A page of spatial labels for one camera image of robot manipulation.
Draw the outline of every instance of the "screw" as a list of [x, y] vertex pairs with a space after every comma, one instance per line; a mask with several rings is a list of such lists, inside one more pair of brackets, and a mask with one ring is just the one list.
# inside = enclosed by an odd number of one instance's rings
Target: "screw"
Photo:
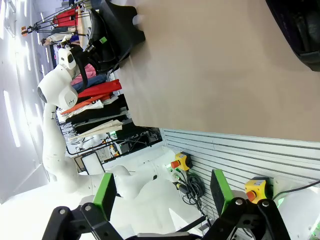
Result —
[[90, 211], [91, 210], [91, 206], [85, 206], [85, 208], [84, 208], [86, 211]]
[[263, 201], [263, 202], [262, 202], [262, 206], [264, 206], [264, 207], [268, 207], [268, 206], [269, 206], [269, 202], [267, 202], [267, 201]]
[[242, 201], [241, 199], [238, 199], [235, 201], [235, 204], [237, 204], [237, 205], [241, 205], [243, 203], [244, 203], [244, 201]]

